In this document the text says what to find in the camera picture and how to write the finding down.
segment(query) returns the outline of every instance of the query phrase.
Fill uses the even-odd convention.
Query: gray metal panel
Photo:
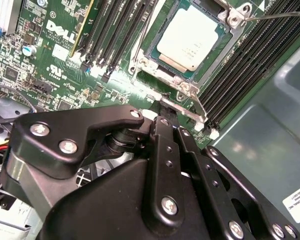
[[[300,49],[213,145],[300,231],[282,203],[300,188]]]

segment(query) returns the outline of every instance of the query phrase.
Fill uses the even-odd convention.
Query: black ram slot
[[[249,80],[249,83],[237,94],[236,98],[231,100],[229,104],[227,104],[227,106],[224,106],[223,109],[220,109],[219,112],[213,116],[214,121],[220,123],[236,107],[236,105],[240,103],[245,95],[259,82],[264,74],[266,74],[271,69],[271,67],[274,66],[276,61],[282,56],[281,53],[285,52],[293,44],[294,40],[299,36],[300,25],[293,30],[293,34],[290,34],[289,37],[291,37],[292,40],[286,39],[285,43],[282,44],[282,47],[280,47],[279,51],[276,52],[275,57],[271,58],[271,61],[269,61],[269,63],[263,69],[257,69],[257,72],[255,71],[257,74]]]
[[[295,7],[297,7],[297,6],[298,6],[298,4],[297,5],[291,4],[286,11],[290,12],[291,10],[295,9]],[[255,44],[255,47],[251,51],[248,51],[246,53],[246,55],[250,56],[250,57],[245,59],[246,61],[241,62],[241,65],[240,65],[241,71],[235,71],[235,74],[231,75],[232,80],[231,81],[225,81],[225,83],[222,85],[223,91],[216,92],[215,94],[213,94],[211,96],[209,101],[204,106],[205,109],[208,111],[208,113],[212,112],[213,107],[216,104],[218,104],[218,102],[226,94],[229,95],[229,96],[231,96],[231,94],[233,94],[233,91],[235,91],[234,89],[236,89],[235,87],[240,86],[240,83],[238,83],[237,81],[242,79],[242,75],[244,74],[244,72],[248,71],[249,69],[253,69],[253,66],[251,66],[251,64],[253,62],[256,62],[256,64],[261,64],[260,59],[262,59],[262,58],[260,57],[260,53],[261,54],[265,53],[265,54],[268,55],[269,51],[272,49],[271,47],[273,45],[276,45],[276,44],[281,42],[280,36],[276,35],[274,37],[274,35],[278,32],[281,33],[281,34],[286,34],[285,31],[282,31],[282,28],[287,29],[286,25],[291,23],[291,22],[289,21],[288,18],[279,18],[279,19],[276,19],[275,21],[276,21],[275,24],[272,25],[271,28],[268,28],[265,35]]]
[[[101,5],[98,6],[98,8],[100,7],[100,12],[98,13],[93,26],[92,26],[92,30],[89,33],[89,36],[87,38],[87,40],[84,43],[83,49],[81,50],[82,54],[86,54],[87,52],[89,52],[90,46],[93,44],[94,39],[96,37],[96,34],[100,34],[99,32],[97,33],[97,29],[99,28],[100,24],[101,24],[101,20],[103,17],[106,17],[110,14],[111,12],[111,8],[114,4],[116,0],[113,0],[109,3],[109,1],[106,0],[102,0],[100,1]]]
[[[276,1],[274,2],[271,10],[269,11],[269,15],[281,13],[285,10],[285,6],[287,2],[285,1]],[[267,27],[271,25],[274,20],[263,20],[258,23],[258,25],[252,30],[249,34],[248,38],[244,41],[242,46],[236,51],[236,53],[232,56],[231,61],[229,61],[222,69],[222,71],[214,78],[212,83],[205,89],[204,93],[200,96],[200,102],[205,104],[213,94],[219,90],[220,86],[223,84],[227,76],[229,76],[238,63],[241,62],[242,59],[246,56],[246,52],[249,48],[252,47],[253,43],[259,38],[259,36],[264,36],[264,32],[266,32]]]
[[[114,1],[114,6],[112,7],[111,13],[108,15],[108,17],[105,21],[105,25],[103,26],[101,34],[98,36],[98,38],[94,42],[94,47],[91,51],[91,59],[92,60],[94,60],[97,57],[99,51],[101,50],[111,26],[113,24],[115,24],[114,20],[117,17],[119,17],[119,15],[121,14],[121,11],[119,11],[119,8],[121,7],[121,5],[124,1],[125,0],[115,0]]]
[[[111,38],[107,48],[103,51],[101,57],[99,59],[97,59],[97,63],[103,59],[102,64],[101,64],[102,67],[107,63],[110,56],[112,55],[115,44],[117,43],[118,38],[120,37],[120,33],[123,31],[125,25],[127,24],[127,21],[131,15],[131,13],[135,9],[135,5],[137,2],[138,2],[138,0],[128,0],[128,4],[125,4],[125,6],[124,6],[125,9],[123,10],[123,15],[120,18],[119,25],[115,29],[113,37]]]
[[[128,44],[131,42],[131,39],[132,39],[134,33],[136,32],[138,25],[141,23],[142,18],[144,16],[147,8],[149,7],[150,3],[151,3],[151,0],[146,0],[142,4],[139,4],[139,6],[138,6],[139,9],[137,10],[137,14],[134,16],[134,20],[133,20],[128,32],[126,33],[126,36],[123,40],[123,44],[116,52],[115,57],[112,59],[111,63],[109,64],[109,66],[106,70],[106,73],[102,77],[104,82],[107,81],[106,79],[109,79],[110,75],[116,69],[122,55],[125,52],[125,49],[127,48]]]
[[[287,34],[290,34],[290,32],[292,32],[296,28],[298,22],[300,22],[300,18],[285,19],[288,21],[288,23],[285,25],[281,25],[278,33],[277,31],[270,33],[273,36],[273,39],[270,40],[266,45],[266,49],[261,52],[257,52],[257,55],[251,55],[250,60],[247,61],[247,64],[242,67],[244,70],[240,71],[241,74],[238,77],[234,77],[235,81],[232,83],[233,86],[227,88],[226,91],[223,92],[223,95],[217,98],[218,101],[214,101],[214,105],[210,105],[208,107],[208,113],[211,116],[215,116],[220,111],[220,109],[218,109],[218,106],[222,106],[222,108],[224,108],[226,105],[228,105],[230,103],[230,98],[233,98],[237,95],[238,91],[240,91],[247,83],[247,79],[253,77],[254,74],[256,74],[256,71],[258,71],[265,65],[267,60],[273,59],[274,56],[277,55],[278,50],[279,52],[282,52],[280,49]]]

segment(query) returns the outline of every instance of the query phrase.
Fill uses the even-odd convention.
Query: black plastic arm
[[[130,105],[26,114],[14,122],[10,150],[50,177],[68,179],[77,173],[89,155],[87,142],[96,143],[93,148],[97,149],[108,133],[123,128],[136,129],[143,122],[143,116]],[[30,130],[34,124],[47,126],[49,134],[34,135]],[[62,152],[59,144],[64,140],[74,142],[77,151]]]
[[[142,203],[145,225],[159,236],[175,233],[185,219],[178,144],[173,126],[158,116],[150,129],[150,154]]]

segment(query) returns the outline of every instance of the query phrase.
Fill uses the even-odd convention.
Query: screw
[[[229,24],[231,26],[237,26],[239,24],[239,21],[238,21],[238,18],[235,16],[235,17],[230,17],[229,18]]]
[[[74,154],[78,150],[78,146],[70,140],[63,140],[60,142],[59,148],[65,154]]]
[[[140,118],[140,114],[136,110],[131,110],[130,111],[131,115],[134,116],[135,118]]]
[[[38,5],[42,8],[45,8],[48,5],[47,0],[37,0]]]
[[[189,137],[189,136],[190,136],[190,133],[189,133],[187,130],[185,130],[185,129],[182,129],[182,132],[183,132],[183,134],[184,134],[184,135],[186,135],[187,137]]]
[[[292,227],[285,225],[285,230],[291,235],[291,237],[293,237],[294,239],[297,238],[297,235],[295,233],[295,231],[292,229]]]
[[[162,122],[166,126],[169,125],[169,122],[166,119],[164,119],[164,118],[161,118],[160,122]]]
[[[277,224],[273,224],[272,225],[274,232],[280,237],[280,238],[284,238],[285,234],[282,231],[282,229],[277,225]]]
[[[213,156],[218,156],[218,152],[214,150],[213,148],[210,149],[210,152],[212,153]]]
[[[242,228],[238,223],[235,221],[230,221],[229,222],[229,228],[232,232],[232,234],[237,238],[237,239],[244,239],[244,231],[242,231]]]
[[[178,212],[177,204],[172,198],[165,196],[162,198],[161,205],[163,210],[169,215],[176,215]]]
[[[38,137],[44,137],[50,133],[50,129],[46,125],[36,123],[30,127],[30,132]]]

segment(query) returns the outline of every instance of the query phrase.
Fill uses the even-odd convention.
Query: ram slot
[[[138,5],[137,13],[133,16],[134,20],[133,20],[133,22],[132,22],[129,30],[126,33],[125,38],[122,41],[122,45],[120,46],[120,48],[115,53],[115,57],[111,60],[109,66],[107,67],[106,73],[102,76],[102,81],[103,82],[107,83],[108,80],[109,80],[109,78],[110,78],[110,76],[111,76],[111,74],[116,69],[116,67],[119,64],[119,61],[120,61],[122,55],[125,52],[126,47],[131,42],[131,39],[132,39],[134,33],[136,32],[136,30],[138,28],[138,25],[141,23],[144,15],[146,13],[146,10],[149,7],[149,5],[150,5],[151,2],[152,2],[152,0],[146,0],[142,4]]]
[[[82,54],[89,53],[90,50],[92,49],[92,47],[94,45],[94,39],[100,35],[100,33],[102,32],[102,29],[105,26],[104,24],[106,23],[106,21],[103,21],[103,20],[107,19],[107,17],[109,16],[116,0],[107,0],[107,1],[103,0],[101,2],[102,3],[100,6],[100,12],[98,13],[98,15],[93,23],[92,30],[89,33],[88,39],[86,40],[85,44],[83,45],[83,48],[81,49]]]
[[[135,9],[136,3],[138,2],[138,0],[128,0],[128,3],[125,4],[125,8],[122,14],[122,17],[120,18],[120,22],[117,26],[117,28],[114,31],[114,34],[110,40],[110,42],[108,43],[107,47],[105,48],[105,50],[102,52],[102,55],[96,60],[97,63],[101,62],[101,67],[103,67],[107,61],[110,59],[111,55],[114,52],[114,48],[115,48],[115,44],[117,43],[120,34],[122,33],[124,27],[126,26],[129,17],[131,16],[132,12]]]
[[[290,1],[275,1],[270,11],[267,13],[269,15],[281,13],[286,9]],[[260,21],[254,29],[249,33],[247,39],[244,41],[243,45],[237,50],[237,52],[232,56],[231,61],[229,61],[214,78],[214,80],[205,88],[203,94],[199,97],[201,104],[205,105],[210,101],[211,97],[220,91],[221,85],[228,79],[230,74],[234,71],[234,68],[238,66],[242,60],[245,59],[246,53],[251,50],[255,50],[254,43],[256,40],[263,38],[268,28],[271,28],[272,23],[275,19]]]
[[[298,2],[292,2],[289,4],[288,8],[285,9],[285,12],[290,12],[294,10],[298,6]],[[285,26],[289,21],[289,18],[280,18],[276,19],[274,24],[272,24],[269,28],[267,28],[266,31],[270,31],[270,33],[267,33],[264,35],[260,40],[257,40],[253,45],[254,47],[247,51],[246,54],[251,56],[257,56],[260,54],[264,49],[269,49],[269,45],[272,43],[271,39],[275,37],[275,35],[280,31],[280,29]],[[209,102],[206,103],[205,107],[207,108],[208,112],[211,112],[216,104],[220,101],[220,99],[232,88],[232,86],[235,85],[235,83],[240,79],[240,76],[244,73],[244,71],[247,70],[247,68],[250,68],[251,63],[254,59],[246,60],[244,62],[241,62],[240,68],[241,71],[234,71],[232,72],[231,79],[232,81],[225,81],[222,90],[216,92],[209,100]]]
[[[106,37],[111,29],[112,26],[116,26],[117,21],[121,15],[121,12],[123,10],[122,6],[125,7],[127,4],[126,0],[115,0],[115,4],[113,8],[111,9],[111,14],[108,15],[106,19],[106,23],[101,31],[101,34],[98,36],[96,41],[94,42],[94,47],[91,51],[91,59],[95,60],[96,57],[98,57],[98,54],[100,53],[100,50],[103,47],[103,44],[106,40]]]
[[[90,4],[89,4],[89,6],[88,6],[88,9],[87,9],[87,11],[86,11],[86,13],[85,13],[84,20],[83,20],[83,22],[81,23],[81,27],[80,27],[79,33],[78,33],[78,35],[77,35],[77,37],[76,37],[76,39],[75,39],[74,45],[73,45],[73,47],[72,47],[72,50],[71,50],[71,57],[75,54],[75,51],[76,51],[77,47],[79,47],[80,44],[81,44],[81,40],[83,39],[82,32],[83,32],[83,30],[84,30],[84,28],[85,28],[85,24],[86,24],[86,22],[87,22],[87,19],[88,19],[88,17],[89,17],[89,13],[90,13],[90,11],[91,11],[91,9],[92,9],[92,7],[93,7],[94,2],[95,2],[95,0],[91,0],[91,1],[90,1]]]
[[[272,52],[273,57],[271,57],[271,59],[263,64],[264,66],[262,67],[262,69],[257,67],[254,68],[251,76],[247,77],[242,84],[242,86],[244,87],[237,89],[232,98],[230,100],[226,100],[228,103],[225,104],[222,108],[215,109],[215,112],[213,113],[213,118],[215,121],[222,121],[227,116],[227,114],[229,114],[234,109],[234,107],[239,104],[243,97],[248,94],[248,92],[259,82],[264,74],[266,74],[267,71],[271,69],[271,67],[279,60],[279,58],[282,56],[282,53],[285,53],[286,50],[294,43],[294,40],[296,40],[300,36],[300,22],[298,23],[296,28],[293,29],[293,31],[288,32],[288,35],[289,37],[280,43],[280,47],[275,52]]]

